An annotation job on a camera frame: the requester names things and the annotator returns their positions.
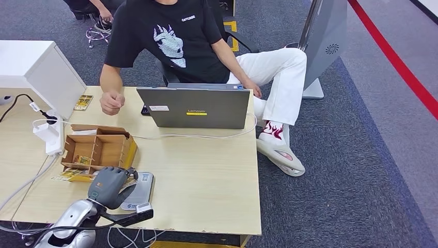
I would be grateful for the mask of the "person's left hand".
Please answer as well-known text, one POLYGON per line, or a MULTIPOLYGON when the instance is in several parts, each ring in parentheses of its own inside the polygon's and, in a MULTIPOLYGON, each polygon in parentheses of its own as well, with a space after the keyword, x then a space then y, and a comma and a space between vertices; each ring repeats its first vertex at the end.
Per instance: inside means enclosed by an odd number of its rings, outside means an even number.
POLYGON ((254 83, 251 79, 244 79, 241 83, 244 86, 244 88, 252 90, 255 97, 259 99, 262 98, 262 93, 259 86, 256 83, 254 83))

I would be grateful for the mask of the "person's right hand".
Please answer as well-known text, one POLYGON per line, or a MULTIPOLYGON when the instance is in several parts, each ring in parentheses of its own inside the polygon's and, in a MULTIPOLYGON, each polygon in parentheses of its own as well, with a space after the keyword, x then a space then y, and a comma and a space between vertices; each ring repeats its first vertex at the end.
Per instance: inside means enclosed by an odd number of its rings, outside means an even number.
POLYGON ((118 114, 125 100, 124 95, 117 91, 104 92, 100 98, 102 112, 110 116, 118 114))

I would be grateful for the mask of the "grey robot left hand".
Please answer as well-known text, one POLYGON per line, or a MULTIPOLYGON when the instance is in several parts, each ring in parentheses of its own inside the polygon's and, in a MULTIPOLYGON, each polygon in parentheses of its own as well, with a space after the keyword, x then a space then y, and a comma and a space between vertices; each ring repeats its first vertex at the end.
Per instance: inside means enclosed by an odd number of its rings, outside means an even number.
POLYGON ((132 167, 104 167, 91 183, 87 198, 108 209, 117 209, 136 187, 136 183, 124 186, 130 177, 138 179, 138 172, 132 167))

